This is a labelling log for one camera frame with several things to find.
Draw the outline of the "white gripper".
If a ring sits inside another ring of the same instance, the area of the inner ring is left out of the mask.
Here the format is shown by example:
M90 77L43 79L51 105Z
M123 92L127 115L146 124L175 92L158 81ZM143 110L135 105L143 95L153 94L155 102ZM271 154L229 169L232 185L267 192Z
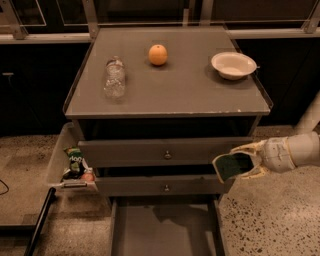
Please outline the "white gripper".
M263 177L268 173L268 170L283 173L296 168L287 137L270 138L241 145L231 149L230 153L242 153L250 156L260 155L261 157L262 163L254 162L252 167L240 175L242 179Z

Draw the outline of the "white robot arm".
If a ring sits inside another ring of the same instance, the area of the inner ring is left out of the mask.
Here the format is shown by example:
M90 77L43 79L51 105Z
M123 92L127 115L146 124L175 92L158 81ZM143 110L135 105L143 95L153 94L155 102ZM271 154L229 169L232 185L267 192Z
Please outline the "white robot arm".
M238 146L231 150L231 154L250 155L262 172L284 173L302 166L318 166L320 136L314 129L319 122L320 91L300 118L292 136L272 137Z

